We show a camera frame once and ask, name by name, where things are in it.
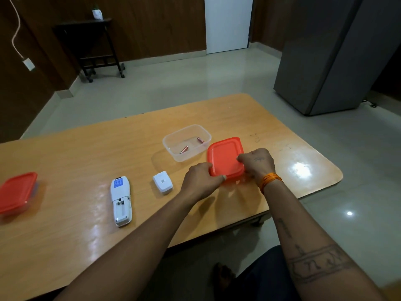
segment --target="white plug device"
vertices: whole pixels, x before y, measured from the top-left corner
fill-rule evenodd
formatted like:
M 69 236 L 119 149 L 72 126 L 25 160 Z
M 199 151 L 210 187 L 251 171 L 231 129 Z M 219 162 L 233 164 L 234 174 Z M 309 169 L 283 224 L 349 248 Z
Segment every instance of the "white plug device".
M 125 176 L 112 181 L 110 186 L 112 195 L 114 221 L 118 227 L 124 226 L 132 220 L 131 193 L 129 182 Z
M 156 187 L 159 191 L 166 195 L 173 190 L 173 183 L 171 182 L 170 177 L 167 175 L 166 171 L 160 172 L 153 177 L 153 181 L 156 184 Z

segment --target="gray refrigerator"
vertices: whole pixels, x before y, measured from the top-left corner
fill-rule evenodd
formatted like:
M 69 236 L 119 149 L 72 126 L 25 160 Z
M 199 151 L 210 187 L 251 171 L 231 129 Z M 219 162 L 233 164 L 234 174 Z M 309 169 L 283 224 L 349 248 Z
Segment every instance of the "gray refrigerator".
M 359 106 L 401 44 L 401 0 L 297 0 L 274 90 L 304 115 Z

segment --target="blue label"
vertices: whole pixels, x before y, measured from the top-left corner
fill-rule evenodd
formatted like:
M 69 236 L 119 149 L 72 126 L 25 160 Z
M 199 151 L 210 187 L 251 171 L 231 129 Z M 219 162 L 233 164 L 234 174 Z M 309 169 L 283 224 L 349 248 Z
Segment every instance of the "blue label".
M 122 178 L 116 179 L 114 181 L 114 188 L 117 188 L 117 187 L 122 186 L 122 185 L 123 185 L 123 179 Z

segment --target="tile floor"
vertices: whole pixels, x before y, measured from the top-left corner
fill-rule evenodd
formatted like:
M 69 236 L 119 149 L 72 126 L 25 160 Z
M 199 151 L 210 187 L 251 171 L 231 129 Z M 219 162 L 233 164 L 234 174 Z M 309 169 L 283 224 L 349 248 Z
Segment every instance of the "tile floor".
M 344 173 L 302 203 L 379 286 L 401 278 L 401 117 L 361 104 L 305 117 L 273 91 L 279 59 L 250 48 L 147 66 L 106 68 L 62 100 L 42 134 L 232 93 L 248 93 Z M 273 221 L 227 231 L 163 259 L 143 300 L 213 300 L 216 262 L 236 273 L 279 243 Z

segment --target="white remote control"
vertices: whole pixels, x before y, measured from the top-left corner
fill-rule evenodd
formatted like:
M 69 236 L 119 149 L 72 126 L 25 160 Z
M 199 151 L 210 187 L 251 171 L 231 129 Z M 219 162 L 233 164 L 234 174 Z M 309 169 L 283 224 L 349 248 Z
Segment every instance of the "white remote control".
M 112 195 L 114 221 L 118 227 L 127 225 L 132 220 L 131 193 L 129 182 L 125 176 L 112 181 L 110 186 Z

